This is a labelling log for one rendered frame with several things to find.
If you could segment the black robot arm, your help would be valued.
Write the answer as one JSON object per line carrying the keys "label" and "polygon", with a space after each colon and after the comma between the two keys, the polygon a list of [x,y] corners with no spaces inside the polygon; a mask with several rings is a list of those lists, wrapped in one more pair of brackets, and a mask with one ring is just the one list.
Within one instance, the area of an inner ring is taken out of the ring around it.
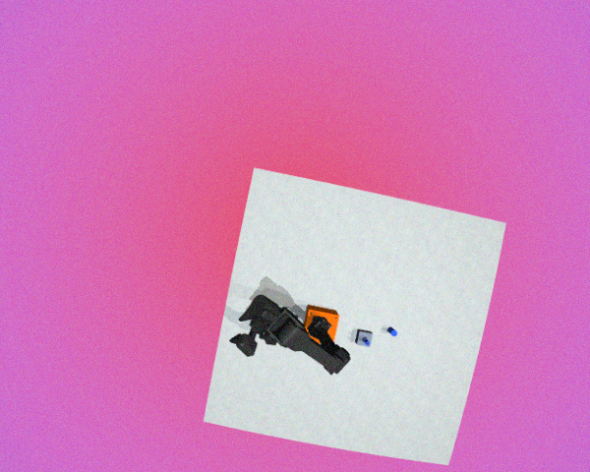
{"label": "black robot arm", "polygon": [[[293,351],[303,351],[324,366],[332,376],[337,375],[351,360],[350,354],[331,340],[328,331],[332,324],[326,317],[313,316],[312,323],[307,327],[286,308],[279,308],[277,304],[264,295],[258,295],[250,304],[250,312],[267,322],[267,332],[259,336],[265,344],[280,344]],[[317,343],[312,337],[316,338]]]}

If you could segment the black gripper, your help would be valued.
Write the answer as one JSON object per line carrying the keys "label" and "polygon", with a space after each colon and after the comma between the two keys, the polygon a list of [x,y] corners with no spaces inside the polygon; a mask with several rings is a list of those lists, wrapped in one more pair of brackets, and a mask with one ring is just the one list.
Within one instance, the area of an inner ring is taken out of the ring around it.
{"label": "black gripper", "polygon": [[247,357],[252,357],[255,355],[258,342],[255,340],[257,335],[262,336],[264,332],[267,332],[268,324],[263,319],[255,316],[250,312],[250,306],[244,312],[244,314],[239,319],[240,322],[250,320],[251,331],[249,334],[236,334],[232,338],[229,339],[231,343],[236,344],[236,347]]}

